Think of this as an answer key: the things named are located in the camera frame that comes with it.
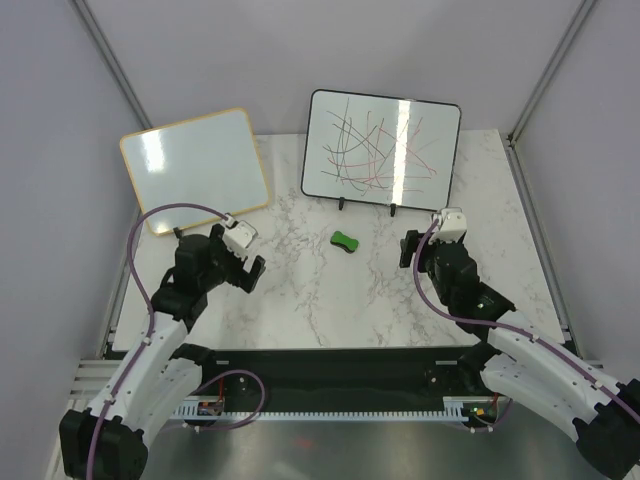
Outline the green whiteboard eraser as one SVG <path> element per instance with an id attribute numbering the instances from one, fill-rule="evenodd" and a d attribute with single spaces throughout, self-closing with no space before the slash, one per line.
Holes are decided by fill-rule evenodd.
<path id="1" fill-rule="evenodd" d="M 359 247 L 359 241 L 357 239 L 352 238 L 341 231 L 335 231 L 332 234 L 330 244 L 349 254 L 355 253 Z"/>

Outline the black framed whiteboard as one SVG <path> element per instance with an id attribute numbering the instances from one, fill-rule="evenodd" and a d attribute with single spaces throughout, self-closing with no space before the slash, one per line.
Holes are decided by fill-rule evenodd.
<path id="1" fill-rule="evenodd" d="M 310 99 L 301 191 L 440 210 L 451 194 L 461 120 L 452 103 L 318 89 Z"/>

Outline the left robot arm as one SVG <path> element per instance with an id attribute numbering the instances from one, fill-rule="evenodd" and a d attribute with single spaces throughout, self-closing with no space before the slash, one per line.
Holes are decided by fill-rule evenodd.
<path id="1" fill-rule="evenodd" d="M 208 293 L 228 284 L 250 293 L 265 270 L 262 257 L 244 267 L 256 230 L 227 218 L 207 235 L 179 238 L 174 264 L 145 298 L 149 321 L 135 345 L 83 411 L 59 424 L 62 463 L 73 479 L 138 479 L 164 424 L 192 393 L 218 385 L 211 350 L 186 337 L 207 306 Z"/>

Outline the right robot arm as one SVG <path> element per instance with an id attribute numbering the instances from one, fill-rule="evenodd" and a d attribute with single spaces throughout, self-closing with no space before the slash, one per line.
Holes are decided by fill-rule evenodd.
<path id="1" fill-rule="evenodd" d="M 609 479 L 639 464 L 639 381 L 623 382 L 547 338 L 515 305 L 482 282 L 463 239 L 445 242 L 436 231 L 410 230 L 399 265 L 414 281 L 426 274 L 439 303 L 426 305 L 478 338 L 457 370 L 469 394 L 486 388 L 555 425 L 583 459 Z"/>

